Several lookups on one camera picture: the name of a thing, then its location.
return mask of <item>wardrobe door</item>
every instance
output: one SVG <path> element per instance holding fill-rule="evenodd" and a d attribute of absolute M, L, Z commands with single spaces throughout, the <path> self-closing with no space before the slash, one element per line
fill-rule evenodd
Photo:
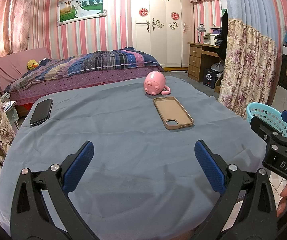
<path fill-rule="evenodd" d="M 166 23 L 167 28 L 167 67 L 181 67 L 182 56 L 182 14 L 180 0 L 166 0 Z"/>
<path fill-rule="evenodd" d="M 166 0 L 149 0 L 151 55 L 162 67 L 167 64 Z"/>
<path fill-rule="evenodd" d="M 131 22 L 133 47 L 138 51 L 151 54 L 149 0 L 131 0 Z"/>
<path fill-rule="evenodd" d="M 190 0 L 181 0 L 182 14 L 182 67 L 189 66 L 190 45 L 194 42 L 193 5 Z"/>

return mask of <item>human hand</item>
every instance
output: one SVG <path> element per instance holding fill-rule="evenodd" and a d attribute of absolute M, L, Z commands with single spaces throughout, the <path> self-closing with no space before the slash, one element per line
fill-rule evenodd
<path fill-rule="evenodd" d="M 280 200 L 277 208 L 277 217 L 279 217 L 281 213 L 285 210 L 287 204 L 287 185 L 285 185 L 285 188 L 280 193 L 280 197 L 282 197 L 282 199 Z"/>

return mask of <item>table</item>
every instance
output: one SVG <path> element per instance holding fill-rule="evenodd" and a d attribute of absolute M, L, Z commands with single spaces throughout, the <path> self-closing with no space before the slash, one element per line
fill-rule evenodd
<path fill-rule="evenodd" d="M 101 240 L 169 240 L 198 226 L 219 198 L 205 177 L 194 145 L 244 171 L 257 171 L 266 143 L 247 121 L 214 97 L 167 76 L 171 96 L 194 125 L 167 130 L 144 92 L 144 78 L 75 89 L 38 99 L 8 150 L 0 175 L 0 221 L 9 231 L 10 209 L 20 171 L 43 171 L 76 153 L 89 140 L 94 157 L 74 192 L 80 216 Z M 50 118 L 31 127 L 36 105 L 53 99 Z M 63 228 L 48 194 L 45 202 Z"/>
<path fill-rule="evenodd" d="M 219 46 L 192 42 L 188 44 L 190 44 L 188 77 L 203 82 L 204 70 L 221 61 L 217 54 Z"/>

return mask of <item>pink pig toy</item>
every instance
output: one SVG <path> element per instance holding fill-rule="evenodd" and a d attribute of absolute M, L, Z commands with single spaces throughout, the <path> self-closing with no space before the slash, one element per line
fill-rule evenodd
<path fill-rule="evenodd" d="M 152 96 L 160 93 L 165 96 L 171 92 L 170 88 L 165 85 L 165 76 L 158 71 L 152 71 L 148 74 L 143 87 L 144 90 Z"/>

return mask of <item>pink bedsheet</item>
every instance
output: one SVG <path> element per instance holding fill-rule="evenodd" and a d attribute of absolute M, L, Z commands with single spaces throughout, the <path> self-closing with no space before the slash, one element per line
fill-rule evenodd
<path fill-rule="evenodd" d="M 37 99 L 52 93 L 146 77 L 151 71 L 159 71 L 159 69 L 149 66 L 117 70 L 99 70 L 58 80 L 48 80 L 33 84 L 25 90 L 11 92 L 10 100 L 16 101 L 18 105 L 31 104 Z"/>
<path fill-rule="evenodd" d="M 27 69 L 29 60 L 36 61 L 50 58 L 46 48 L 29 49 L 21 52 L 13 53 L 4 57 L 0 57 L 0 90 L 21 78 Z"/>

